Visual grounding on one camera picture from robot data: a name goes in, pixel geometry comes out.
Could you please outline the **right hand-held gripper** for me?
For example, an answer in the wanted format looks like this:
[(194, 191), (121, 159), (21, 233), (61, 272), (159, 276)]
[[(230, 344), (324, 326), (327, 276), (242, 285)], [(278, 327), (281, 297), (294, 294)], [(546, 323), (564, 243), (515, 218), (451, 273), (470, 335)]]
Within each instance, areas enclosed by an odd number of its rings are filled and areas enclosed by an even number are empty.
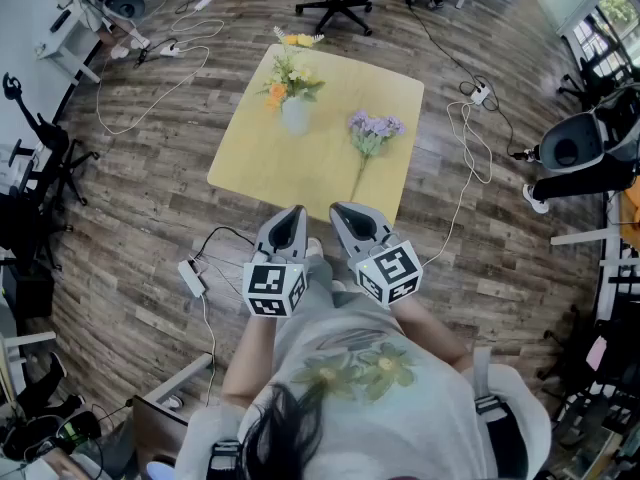
[[(329, 217), (340, 244), (351, 257), (347, 264), (355, 283), (367, 296), (389, 309), (419, 289), (423, 267), (411, 243), (401, 240), (397, 233), (390, 234), (392, 225), (379, 210), (336, 202), (330, 206)], [(363, 239), (385, 236), (363, 251)]]

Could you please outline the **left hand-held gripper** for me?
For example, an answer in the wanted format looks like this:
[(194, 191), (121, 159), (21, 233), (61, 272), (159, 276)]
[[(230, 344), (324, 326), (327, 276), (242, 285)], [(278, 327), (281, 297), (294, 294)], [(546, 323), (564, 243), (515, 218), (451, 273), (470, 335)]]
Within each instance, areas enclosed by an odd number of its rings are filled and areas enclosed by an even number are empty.
[(259, 229), (243, 270), (243, 299), (253, 316), (289, 318), (301, 302), (308, 288), (307, 223), (306, 209), (294, 205)]

